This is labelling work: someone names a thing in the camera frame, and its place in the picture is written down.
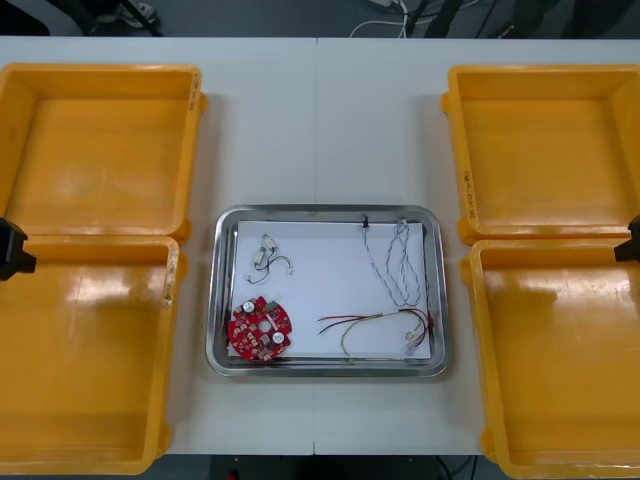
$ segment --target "yellow plastic bin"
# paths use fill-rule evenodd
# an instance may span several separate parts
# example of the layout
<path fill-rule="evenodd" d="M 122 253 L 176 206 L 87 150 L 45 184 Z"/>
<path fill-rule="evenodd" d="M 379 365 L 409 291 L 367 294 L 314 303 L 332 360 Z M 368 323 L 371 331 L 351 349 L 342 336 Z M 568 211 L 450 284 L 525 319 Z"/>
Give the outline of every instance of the yellow plastic bin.
<path fill-rule="evenodd" d="M 459 66 L 442 103 L 465 242 L 628 233 L 640 210 L 637 66 Z"/>
<path fill-rule="evenodd" d="M 191 66 L 6 67 L 0 212 L 29 235 L 186 240 L 201 83 Z"/>
<path fill-rule="evenodd" d="M 33 236 L 0 283 L 0 473 L 137 474 L 168 446 L 169 237 Z"/>
<path fill-rule="evenodd" d="M 485 453 L 511 477 L 640 476 L 640 264 L 619 243 L 484 240 L 463 262 Z"/>

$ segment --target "white table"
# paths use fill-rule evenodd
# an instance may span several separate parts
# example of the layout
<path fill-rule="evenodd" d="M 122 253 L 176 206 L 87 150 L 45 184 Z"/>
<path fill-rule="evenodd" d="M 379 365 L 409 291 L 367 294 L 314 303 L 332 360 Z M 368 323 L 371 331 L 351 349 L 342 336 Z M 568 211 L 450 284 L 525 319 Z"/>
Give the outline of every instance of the white table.
<path fill-rule="evenodd" d="M 640 63 L 640 41 L 0 39 L 10 62 L 191 63 L 205 113 L 185 251 L 169 419 L 171 452 L 467 454 L 483 427 L 458 264 L 454 167 L 440 95 L 461 63 Z M 417 204 L 440 219 L 452 323 L 435 381 L 227 379 L 204 357 L 211 232 L 242 203 Z M 255 436 L 246 434 L 256 429 Z"/>

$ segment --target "white cable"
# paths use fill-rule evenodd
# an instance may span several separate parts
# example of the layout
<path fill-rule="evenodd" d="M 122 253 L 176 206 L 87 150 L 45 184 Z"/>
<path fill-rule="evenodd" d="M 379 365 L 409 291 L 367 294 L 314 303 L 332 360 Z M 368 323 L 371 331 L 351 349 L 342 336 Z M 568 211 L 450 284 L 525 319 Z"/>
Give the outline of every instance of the white cable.
<path fill-rule="evenodd" d="M 465 8 L 469 8 L 469 7 L 473 7 L 474 5 L 476 5 L 477 3 L 480 3 L 481 0 L 471 0 L 469 3 L 465 3 L 464 5 L 462 5 L 460 7 L 460 10 L 464 10 Z M 406 14 L 404 14 L 404 18 L 405 20 L 403 22 L 387 22 L 384 20 L 369 20 L 368 22 L 363 22 L 360 25 L 358 25 L 356 28 L 354 28 L 351 33 L 349 34 L 349 38 L 353 38 L 353 36 L 355 35 L 355 33 L 360 30 L 362 27 L 365 27 L 367 25 L 397 25 L 399 27 L 402 27 L 402 30 L 400 31 L 400 36 L 398 38 L 407 38 L 407 32 L 405 30 L 406 26 L 407 26 L 407 20 L 408 17 Z M 428 25 L 429 23 L 433 22 L 433 18 L 429 18 L 427 20 L 421 20 L 419 22 L 416 22 L 416 25 Z"/>
<path fill-rule="evenodd" d="M 402 30 L 400 30 L 400 35 L 398 35 L 398 38 L 407 38 L 407 21 L 409 20 L 409 9 L 407 8 L 403 0 L 396 0 L 396 3 L 400 5 L 403 13 Z"/>

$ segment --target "black bracket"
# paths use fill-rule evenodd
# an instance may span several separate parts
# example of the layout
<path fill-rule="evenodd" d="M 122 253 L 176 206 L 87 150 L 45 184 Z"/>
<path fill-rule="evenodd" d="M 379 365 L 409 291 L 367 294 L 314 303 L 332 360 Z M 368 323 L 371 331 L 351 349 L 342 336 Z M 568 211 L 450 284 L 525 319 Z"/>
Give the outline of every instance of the black bracket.
<path fill-rule="evenodd" d="M 16 273 L 36 271 L 36 257 L 23 250 L 27 235 L 9 220 L 0 218 L 0 282 Z"/>
<path fill-rule="evenodd" d="M 630 260 L 640 262 L 640 215 L 631 220 L 629 230 L 631 231 L 631 240 L 627 240 L 613 249 L 616 262 L 628 262 Z"/>

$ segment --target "circular circuit board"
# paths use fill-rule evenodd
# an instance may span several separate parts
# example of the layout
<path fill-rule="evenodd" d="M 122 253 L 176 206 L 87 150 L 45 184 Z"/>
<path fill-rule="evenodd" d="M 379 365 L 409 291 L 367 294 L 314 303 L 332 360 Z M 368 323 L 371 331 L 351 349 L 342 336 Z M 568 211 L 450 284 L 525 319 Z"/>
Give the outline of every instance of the circular circuit board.
<path fill-rule="evenodd" d="M 291 320 L 276 302 L 253 298 L 233 311 L 229 321 L 231 346 L 245 360 L 268 362 L 291 345 Z"/>

